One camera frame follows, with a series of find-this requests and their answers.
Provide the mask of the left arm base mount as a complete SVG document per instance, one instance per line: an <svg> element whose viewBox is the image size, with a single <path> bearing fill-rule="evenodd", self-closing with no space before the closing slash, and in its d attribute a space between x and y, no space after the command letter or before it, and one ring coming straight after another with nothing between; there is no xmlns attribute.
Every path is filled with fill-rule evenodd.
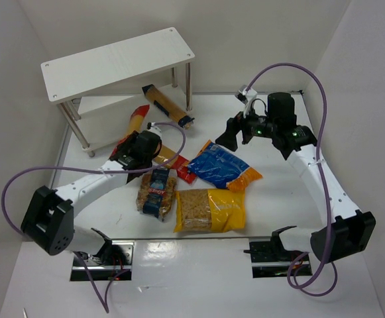
<svg viewBox="0 0 385 318"><path fill-rule="evenodd" d="M94 281L106 282L132 279L133 252L135 242L132 240L115 240L110 252L93 256L80 252L83 263L87 266Z"/></svg>

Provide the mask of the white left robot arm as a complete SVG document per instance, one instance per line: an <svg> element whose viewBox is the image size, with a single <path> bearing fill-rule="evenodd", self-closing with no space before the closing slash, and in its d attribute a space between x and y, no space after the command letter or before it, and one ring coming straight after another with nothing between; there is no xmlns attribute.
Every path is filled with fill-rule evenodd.
<svg viewBox="0 0 385 318"><path fill-rule="evenodd" d="M51 256L70 250L87 254L99 264L105 263L120 249L101 231L75 226L74 219L100 197L143 175L161 146L159 128L135 131L115 147L96 174L87 174L56 189L38 188L29 203L21 231Z"/></svg>

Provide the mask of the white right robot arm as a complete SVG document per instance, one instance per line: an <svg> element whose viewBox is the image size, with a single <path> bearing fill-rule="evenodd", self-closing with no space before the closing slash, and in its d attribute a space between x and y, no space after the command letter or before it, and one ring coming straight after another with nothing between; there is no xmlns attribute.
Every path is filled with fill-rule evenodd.
<svg viewBox="0 0 385 318"><path fill-rule="evenodd" d="M254 110L255 91L242 88L236 97L245 108L228 119L225 132L216 143L236 151L238 134L242 135L243 144L248 144L254 137L270 139L304 182L323 221L321 229L288 226L273 231L271 243L274 248L312 253L324 263L364 251L376 219L370 211L361 211L347 196L317 148L318 140L313 131L297 123L291 94L269 94L263 115Z"/></svg>

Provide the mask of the red spaghetti bag with label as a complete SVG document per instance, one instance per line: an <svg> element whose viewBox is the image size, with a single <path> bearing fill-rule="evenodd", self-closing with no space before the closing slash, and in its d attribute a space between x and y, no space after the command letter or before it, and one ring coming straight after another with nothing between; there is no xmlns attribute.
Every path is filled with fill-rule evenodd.
<svg viewBox="0 0 385 318"><path fill-rule="evenodd" d="M133 113L131 114L131 117L129 119L129 125L127 127L127 130L125 132L125 135L123 138L117 143L116 147L113 149L111 156L114 155L117 151L117 148L120 144L122 144L126 138L128 138L131 134L134 132L139 132L140 128L142 126L142 123L144 121L144 118L146 117L147 113L149 112L150 105L141 105L140 107L137 107Z"/></svg>

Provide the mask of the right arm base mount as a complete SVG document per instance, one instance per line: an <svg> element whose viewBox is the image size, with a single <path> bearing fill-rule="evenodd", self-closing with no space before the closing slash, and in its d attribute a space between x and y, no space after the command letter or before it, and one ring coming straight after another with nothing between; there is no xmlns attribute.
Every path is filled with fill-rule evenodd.
<svg viewBox="0 0 385 318"><path fill-rule="evenodd" d="M243 252L250 256L253 278L286 277L292 261L302 252L276 252L269 240L249 240Z"/></svg>

